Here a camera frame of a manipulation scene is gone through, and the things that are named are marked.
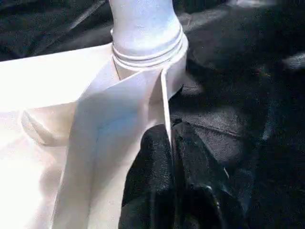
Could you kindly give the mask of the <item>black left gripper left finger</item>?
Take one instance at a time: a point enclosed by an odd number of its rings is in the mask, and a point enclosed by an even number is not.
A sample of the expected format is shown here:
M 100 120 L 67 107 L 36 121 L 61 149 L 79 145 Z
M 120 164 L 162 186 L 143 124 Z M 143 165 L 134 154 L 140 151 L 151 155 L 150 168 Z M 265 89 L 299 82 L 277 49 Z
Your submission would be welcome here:
M 121 207 L 122 229 L 171 229 L 175 215 L 172 155 L 164 125 L 148 129 L 129 169 Z

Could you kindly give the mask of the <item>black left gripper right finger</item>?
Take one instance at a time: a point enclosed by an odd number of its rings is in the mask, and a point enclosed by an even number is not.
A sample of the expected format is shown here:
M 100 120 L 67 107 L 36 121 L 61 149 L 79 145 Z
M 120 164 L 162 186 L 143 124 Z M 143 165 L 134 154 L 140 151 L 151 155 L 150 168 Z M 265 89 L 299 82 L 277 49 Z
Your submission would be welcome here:
M 173 121 L 172 152 L 176 185 L 175 227 L 246 229 L 241 204 L 222 165 L 181 119 Z

